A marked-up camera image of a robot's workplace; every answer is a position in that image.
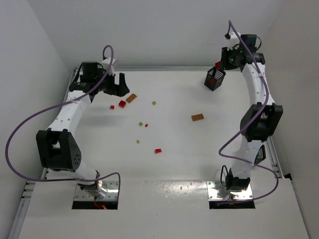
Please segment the orange lego plate right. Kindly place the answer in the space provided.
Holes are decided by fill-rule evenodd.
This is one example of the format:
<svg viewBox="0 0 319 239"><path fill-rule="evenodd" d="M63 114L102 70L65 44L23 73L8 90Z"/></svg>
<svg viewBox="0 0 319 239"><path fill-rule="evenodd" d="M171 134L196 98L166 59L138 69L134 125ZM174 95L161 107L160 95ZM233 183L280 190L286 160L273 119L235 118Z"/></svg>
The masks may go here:
<svg viewBox="0 0 319 239"><path fill-rule="evenodd" d="M192 115L191 119L192 119L192 121L203 120L204 116L203 116L203 114Z"/></svg>

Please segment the black slotted bin back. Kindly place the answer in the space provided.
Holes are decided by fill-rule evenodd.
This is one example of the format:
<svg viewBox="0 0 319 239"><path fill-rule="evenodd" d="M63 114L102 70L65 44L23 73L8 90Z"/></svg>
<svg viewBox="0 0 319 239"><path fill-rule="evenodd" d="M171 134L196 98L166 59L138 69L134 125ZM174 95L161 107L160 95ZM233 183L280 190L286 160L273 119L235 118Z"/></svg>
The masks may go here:
<svg viewBox="0 0 319 239"><path fill-rule="evenodd" d="M211 68L207 71L204 85L211 91L215 91L219 88L224 80L226 73L216 67Z"/></svg>

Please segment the orange lego plate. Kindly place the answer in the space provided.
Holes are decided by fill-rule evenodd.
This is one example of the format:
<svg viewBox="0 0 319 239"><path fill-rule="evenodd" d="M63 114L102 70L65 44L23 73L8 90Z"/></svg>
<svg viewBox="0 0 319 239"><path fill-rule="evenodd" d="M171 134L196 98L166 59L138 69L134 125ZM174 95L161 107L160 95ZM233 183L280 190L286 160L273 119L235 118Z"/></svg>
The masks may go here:
<svg viewBox="0 0 319 239"><path fill-rule="evenodd" d="M204 116L203 116L203 114L192 115L191 119L192 119L192 121L203 120Z"/></svg>
<svg viewBox="0 0 319 239"><path fill-rule="evenodd" d="M137 98L137 95L131 94L129 97L126 98L126 102L130 104L136 98Z"/></svg>

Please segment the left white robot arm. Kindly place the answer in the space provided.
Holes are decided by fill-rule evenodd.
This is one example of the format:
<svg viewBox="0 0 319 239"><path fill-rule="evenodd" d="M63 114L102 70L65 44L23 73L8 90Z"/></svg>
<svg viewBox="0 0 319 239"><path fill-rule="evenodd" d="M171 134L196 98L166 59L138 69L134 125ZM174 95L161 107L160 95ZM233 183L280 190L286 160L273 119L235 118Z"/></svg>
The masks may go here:
<svg viewBox="0 0 319 239"><path fill-rule="evenodd" d="M41 165L79 180L80 189L90 193L101 192L103 181L99 179L100 173L82 160L74 134L84 111L99 92L117 97L129 93L123 73L119 74L119 83L115 84L115 61L104 57L100 63L82 62L69 86L66 104L54 122L36 134Z"/></svg>

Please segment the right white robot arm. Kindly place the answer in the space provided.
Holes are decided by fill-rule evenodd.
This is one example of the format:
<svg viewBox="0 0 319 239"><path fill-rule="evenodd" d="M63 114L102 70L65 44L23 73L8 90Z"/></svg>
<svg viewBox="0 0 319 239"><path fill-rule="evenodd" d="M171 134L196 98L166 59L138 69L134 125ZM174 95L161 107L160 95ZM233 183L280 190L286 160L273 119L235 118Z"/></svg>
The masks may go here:
<svg viewBox="0 0 319 239"><path fill-rule="evenodd" d="M254 34L227 33L229 45L222 48L220 69L240 69L250 98L250 107L240 121L241 145L225 177L229 191L241 192L250 184L251 169L266 158L265 142L275 132L284 112L272 98L266 76L266 61L257 52Z"/></svg>

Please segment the red flower lego brick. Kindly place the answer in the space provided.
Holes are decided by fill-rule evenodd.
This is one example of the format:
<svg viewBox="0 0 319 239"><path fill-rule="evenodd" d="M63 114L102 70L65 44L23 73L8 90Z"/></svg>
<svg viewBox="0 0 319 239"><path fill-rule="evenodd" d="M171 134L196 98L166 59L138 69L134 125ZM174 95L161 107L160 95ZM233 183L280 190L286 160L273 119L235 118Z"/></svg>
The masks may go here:
<svg viewBox="0 0 319 239"><path fill-rule="evenodd" d="M211 84L212 86L214 86L214 85L216 84L216 80L215 80L214 78L211 78L211 79L209 80L209 82L210 82L210 84Z"/></svg>

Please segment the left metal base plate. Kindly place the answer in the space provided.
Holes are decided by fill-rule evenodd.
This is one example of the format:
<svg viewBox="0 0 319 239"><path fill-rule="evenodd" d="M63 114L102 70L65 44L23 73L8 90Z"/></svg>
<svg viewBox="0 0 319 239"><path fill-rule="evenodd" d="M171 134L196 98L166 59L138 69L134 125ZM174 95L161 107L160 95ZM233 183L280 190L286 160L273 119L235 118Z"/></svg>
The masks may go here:
<svg viewBox="0 0 319 239"><path fill-rule="evenodd" d="M77 184L74 201L116 201L118 199L118 181L98 181L92 185Z"/></svg>

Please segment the small red square lego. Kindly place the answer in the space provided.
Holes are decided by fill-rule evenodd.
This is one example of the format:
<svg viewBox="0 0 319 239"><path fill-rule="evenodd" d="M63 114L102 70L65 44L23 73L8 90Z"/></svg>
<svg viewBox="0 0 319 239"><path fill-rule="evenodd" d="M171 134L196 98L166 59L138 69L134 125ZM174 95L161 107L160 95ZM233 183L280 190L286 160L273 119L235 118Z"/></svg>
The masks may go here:
<svg viewBox="0 0 319 239"><path fill-rule="evenodd" d="M126 106L127 102L126 101L120 101L119 102L119 107L124 108Z"/></svg>

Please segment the black slotted bin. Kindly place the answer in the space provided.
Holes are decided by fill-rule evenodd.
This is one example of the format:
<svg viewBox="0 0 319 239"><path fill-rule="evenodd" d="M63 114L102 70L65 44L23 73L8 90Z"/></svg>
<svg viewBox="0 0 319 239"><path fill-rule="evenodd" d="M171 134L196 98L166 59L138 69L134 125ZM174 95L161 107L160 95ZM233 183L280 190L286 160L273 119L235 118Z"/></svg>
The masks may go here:
<svg viewBox="0 0 319 239"><path fill-rule="evenodd" d="M255 157L255 161L254 164L258 165L259 163L261 163L262 161L264 161L266 159L266 151L265 151L265 146L262 145L260 147L260 149L258 150L258 153Z"/></svg>
<svg viewBox="0 0 319 239"><path fill-rule="evenodd" d="M215 91L219 88L224 80L226 73L216 67L211 68L207 71L204 85L211 91Z"/></svg>

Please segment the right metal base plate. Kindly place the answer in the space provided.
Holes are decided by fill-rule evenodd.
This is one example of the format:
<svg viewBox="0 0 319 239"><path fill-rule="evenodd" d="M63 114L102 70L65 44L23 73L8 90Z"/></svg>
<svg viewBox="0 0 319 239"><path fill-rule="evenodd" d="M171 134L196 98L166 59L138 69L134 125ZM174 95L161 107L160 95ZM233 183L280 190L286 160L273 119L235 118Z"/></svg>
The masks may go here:
<svg viewBox="0 0 319 239"><path fill-rule="evenodd" d="M207 181L208 200L210 202L220 201L244 201L253 199L253 192L251 184L249 184L246 190L226 190L226 187L222 186L219 181Z"/></svg>

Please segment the black slotted bin right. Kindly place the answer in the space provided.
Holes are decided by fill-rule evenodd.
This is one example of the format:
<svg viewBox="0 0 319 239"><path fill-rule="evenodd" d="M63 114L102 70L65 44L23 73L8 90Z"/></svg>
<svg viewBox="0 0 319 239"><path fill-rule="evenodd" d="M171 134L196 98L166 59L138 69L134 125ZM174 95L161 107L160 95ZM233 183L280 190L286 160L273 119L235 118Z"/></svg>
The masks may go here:
<svg viewBox="0 0 319 239"><path fill-rule="evenodd" d="M265 146L262 145L260 147L260 149L258 150L258 153L255 157L255 161L254 164L258 165L259 163L261 163L262 161L264 161L266 159L266 151L265 151Z"/></svg>

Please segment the metal base plate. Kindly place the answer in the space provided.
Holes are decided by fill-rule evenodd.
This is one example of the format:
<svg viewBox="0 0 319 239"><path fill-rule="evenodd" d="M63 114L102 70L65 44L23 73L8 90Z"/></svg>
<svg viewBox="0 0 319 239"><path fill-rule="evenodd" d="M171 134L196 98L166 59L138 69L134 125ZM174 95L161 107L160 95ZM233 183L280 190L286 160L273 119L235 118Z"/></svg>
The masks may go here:
<svg viewBox="0 0 319 239"><path fill-rule="evenodd" d="M74 201L116 201L118 199L118 181L98 181L92 185L77 184Z"/></svg>
<svg viewBox="0 0 319 239"><path fill-rule="evenodd" d="M207 181L208 200L210 202L220 201L244 201L253 199L253 192L251 184L249 184L246 190L226 190L226 187L222 186L219 181Z"/></svg>

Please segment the orange lego plate left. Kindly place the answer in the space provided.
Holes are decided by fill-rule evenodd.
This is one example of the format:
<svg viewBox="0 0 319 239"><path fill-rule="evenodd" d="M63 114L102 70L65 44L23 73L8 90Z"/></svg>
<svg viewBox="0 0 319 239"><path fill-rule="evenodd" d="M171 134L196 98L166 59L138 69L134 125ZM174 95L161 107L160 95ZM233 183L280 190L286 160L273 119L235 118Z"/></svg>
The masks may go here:
<svg viewBox="0 0 319 239"><path fill-rule="evenodd" d="M130 104L136 98L137 98L137 95L131 94L129 97L126 98L126 102Z"/></svg>

